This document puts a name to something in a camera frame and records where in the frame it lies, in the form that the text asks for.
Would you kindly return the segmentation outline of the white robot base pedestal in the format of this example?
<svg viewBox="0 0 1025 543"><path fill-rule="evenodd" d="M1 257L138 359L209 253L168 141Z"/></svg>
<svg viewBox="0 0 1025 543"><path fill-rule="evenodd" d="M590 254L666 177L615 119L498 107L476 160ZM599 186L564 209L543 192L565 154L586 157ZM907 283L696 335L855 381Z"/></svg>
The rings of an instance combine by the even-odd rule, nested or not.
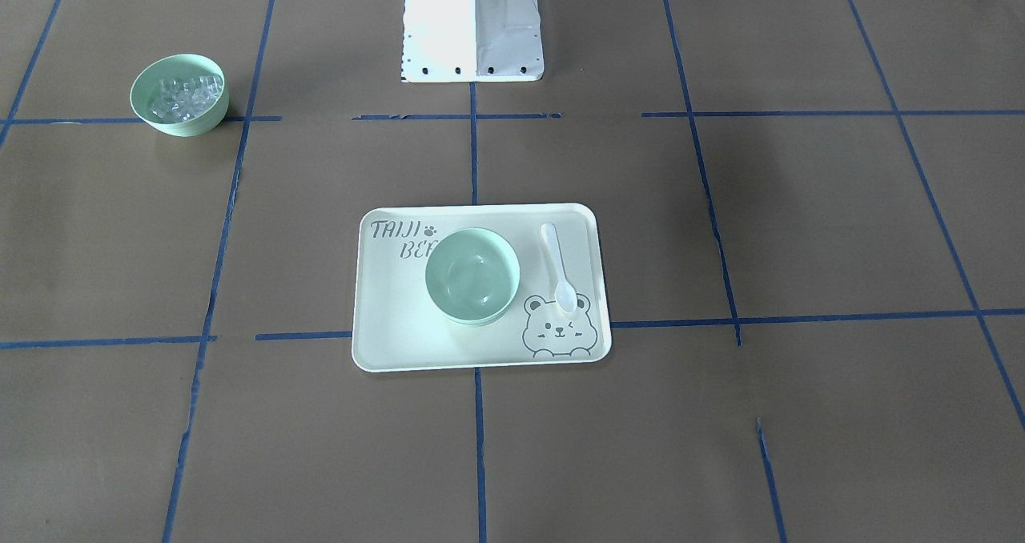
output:
<svg viewBox="0 0 1025 543"><path fill-rule="evenodd" d="M403 82L517 82L545 76L538 0L404 0L403 25Z"/></svg>

